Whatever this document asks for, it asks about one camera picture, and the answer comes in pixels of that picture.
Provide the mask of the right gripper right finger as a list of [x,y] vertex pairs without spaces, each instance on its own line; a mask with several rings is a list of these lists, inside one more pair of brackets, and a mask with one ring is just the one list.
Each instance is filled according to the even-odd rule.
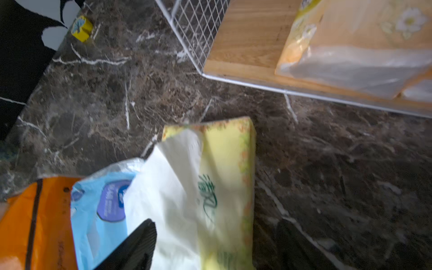
[[276,226],[276,248],[282,270],[336,269],[288,220],[282,219]]

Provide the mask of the orange tissue box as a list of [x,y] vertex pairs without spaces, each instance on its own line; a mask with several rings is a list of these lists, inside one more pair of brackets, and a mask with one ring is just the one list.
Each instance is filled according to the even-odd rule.
[[7,201],[1,218],[1,269],[76,270],[70,221],[75,177],[36,180]]

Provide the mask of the light blue tissue pack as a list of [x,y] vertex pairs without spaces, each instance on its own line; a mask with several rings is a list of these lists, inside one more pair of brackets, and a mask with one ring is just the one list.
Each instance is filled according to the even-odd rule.
[[73,185],[70,221],[80,270],[94,270],[127,238],[124,196],[144,164],[124,160]]

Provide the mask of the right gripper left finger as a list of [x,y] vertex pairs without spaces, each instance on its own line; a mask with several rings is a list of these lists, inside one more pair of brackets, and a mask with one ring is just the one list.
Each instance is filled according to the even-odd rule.
[[149,270],[156,246],[156,224],[142,222],[96,270]]

